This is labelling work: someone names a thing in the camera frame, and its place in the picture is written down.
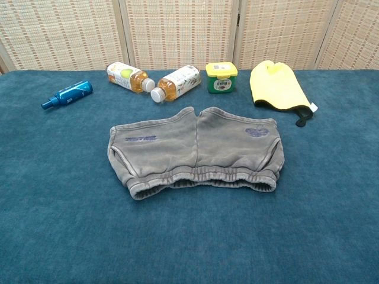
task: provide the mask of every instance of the beige wall panel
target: beige wall panel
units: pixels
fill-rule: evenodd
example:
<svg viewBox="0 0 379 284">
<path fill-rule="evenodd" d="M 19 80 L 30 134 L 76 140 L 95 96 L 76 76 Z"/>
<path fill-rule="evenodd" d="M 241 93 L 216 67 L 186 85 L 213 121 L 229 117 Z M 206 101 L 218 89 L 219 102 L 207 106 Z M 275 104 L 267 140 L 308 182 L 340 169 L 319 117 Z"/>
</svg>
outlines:
<svg viewBox="0 0 379 284">
<path fill-rule="evenodd" d="M 235 63 L 254 68 L 263 60 L 312 69 L 336 0 L 242 0 Z"/>
<path fill-rule="evenodd" d="M 112 0 L 4 0 L 0 39 L 16 69 L 96 70 L 123 60 Z"/>
<path fill-rule="evenodd" d="M 343 0 L 333 19 L 319 69 L 379 69 L 379 0 Z"/>
<path fill-rule="evenodd" d="M 129 56 L 137 67 L 204 69 L 208 62 L 232 61 L 238 1 L 124 1 Z"/>
</svg>

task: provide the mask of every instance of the printed logo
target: printed logo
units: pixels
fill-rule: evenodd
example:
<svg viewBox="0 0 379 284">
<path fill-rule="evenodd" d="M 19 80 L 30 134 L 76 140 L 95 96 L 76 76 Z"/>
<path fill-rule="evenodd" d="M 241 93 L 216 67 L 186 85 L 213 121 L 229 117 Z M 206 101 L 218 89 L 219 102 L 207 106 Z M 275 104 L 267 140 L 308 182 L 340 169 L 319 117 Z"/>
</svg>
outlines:
<svg viewBox="0 0 379 284">
<path fill-rule="evenodd" d="M 141 137 L 126 137 L 126 141 L 152 141 L 156 140 L 156 135 L 152 136 L 141 136 Z"/>
<path fill-rule="evenodd" d="M 245 130 L 251 137 L 263 137 L 270 133 L 265 127 L 247 128 Z"/>
<path fill-rule="evenodd" d="M 120 75 L 122 78 L 130 79 L 130 74 L 132 73 L 133 73 L 133 70 L 131 69 L 123 69 L 121 70 Z"/>
</svg>

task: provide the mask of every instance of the shorts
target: shorts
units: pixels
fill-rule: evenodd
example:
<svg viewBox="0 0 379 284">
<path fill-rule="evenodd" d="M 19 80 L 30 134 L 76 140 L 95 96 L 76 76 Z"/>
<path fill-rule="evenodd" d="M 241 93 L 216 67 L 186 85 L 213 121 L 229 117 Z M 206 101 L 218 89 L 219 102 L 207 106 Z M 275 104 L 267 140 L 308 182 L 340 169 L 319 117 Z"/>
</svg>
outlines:
<svg viewBox="0 0 379 284">
<path fill-rule="evenodd" d="M 211 107 L 110 129 L 108 158 L 136 199 L 164 188 L 213 185 L 275 190 L 284 154 L 277 123 Z"/>
</svg>

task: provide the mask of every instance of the white tag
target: white tag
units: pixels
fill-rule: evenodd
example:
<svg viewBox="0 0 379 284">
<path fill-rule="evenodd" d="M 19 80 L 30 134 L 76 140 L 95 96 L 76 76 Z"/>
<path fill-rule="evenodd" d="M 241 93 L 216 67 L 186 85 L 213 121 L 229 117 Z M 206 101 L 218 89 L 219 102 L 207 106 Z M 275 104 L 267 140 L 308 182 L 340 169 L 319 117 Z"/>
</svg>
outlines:
<svg viewBox="0 0 379 284">
<path fill-rule="evenodd" d="M 315 105 L 314 103 L 311 103 L 310 104 L 310 110 L 315 113 L 317 110 L 319 109 L 319 107 L 317 105 Z"/>
</svg>

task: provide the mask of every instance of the plastic bottle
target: plastic bottle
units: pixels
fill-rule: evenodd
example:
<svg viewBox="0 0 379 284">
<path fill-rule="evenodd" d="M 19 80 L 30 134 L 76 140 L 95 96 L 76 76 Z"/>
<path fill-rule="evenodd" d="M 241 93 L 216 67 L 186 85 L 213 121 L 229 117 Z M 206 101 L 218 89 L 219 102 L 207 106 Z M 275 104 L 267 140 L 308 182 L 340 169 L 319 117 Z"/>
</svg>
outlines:
<svg viewBox="0 0 379 284">
<path fill-rule="evenodd" d="M 155 87 L 155 82 L 148 77 L 145 71 L 122 62 L 114 62 L 108 65 L 107 74 L 112 83 L 135 93 L 150 92 Z"/>
<path fill-rule="evenodd" d="M 47 102 L 41 104 L 43 109 L 56 105 L 67 105 L 92 93 L 92 85 L 89 81 L 80 81 L 70 87 L 58 91 Z"/>
<path fill-rule="evenodd" d="M 200 83 L 200 71 L 186 65 L 159 80 L 150 95 L 155 102 L 173 101 Z"/>
</svg>

